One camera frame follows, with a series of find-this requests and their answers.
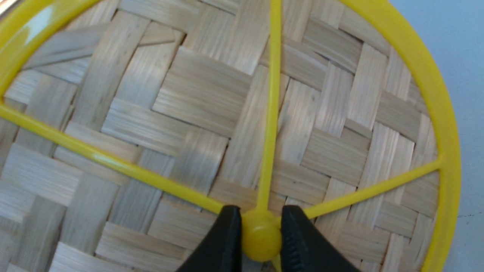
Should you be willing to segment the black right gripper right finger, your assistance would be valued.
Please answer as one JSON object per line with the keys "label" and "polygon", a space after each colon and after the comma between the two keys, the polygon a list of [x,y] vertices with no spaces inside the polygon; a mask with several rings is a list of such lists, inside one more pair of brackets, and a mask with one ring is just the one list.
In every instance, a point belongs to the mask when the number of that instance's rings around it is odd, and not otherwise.
{"label": "black right gripper right finger", "polygon": [[358,272],[296,205],[286,205],[281,218],[283,272]]}

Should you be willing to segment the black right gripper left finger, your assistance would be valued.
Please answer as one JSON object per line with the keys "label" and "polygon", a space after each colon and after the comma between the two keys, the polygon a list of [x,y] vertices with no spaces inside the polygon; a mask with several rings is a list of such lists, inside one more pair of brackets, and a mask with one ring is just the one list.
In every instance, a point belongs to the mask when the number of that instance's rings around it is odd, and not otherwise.
{"label": "black right gripper left finger", "polygon": [[240,272],[242,217],[240,208],[223,206],[211,229],[178,272]]}

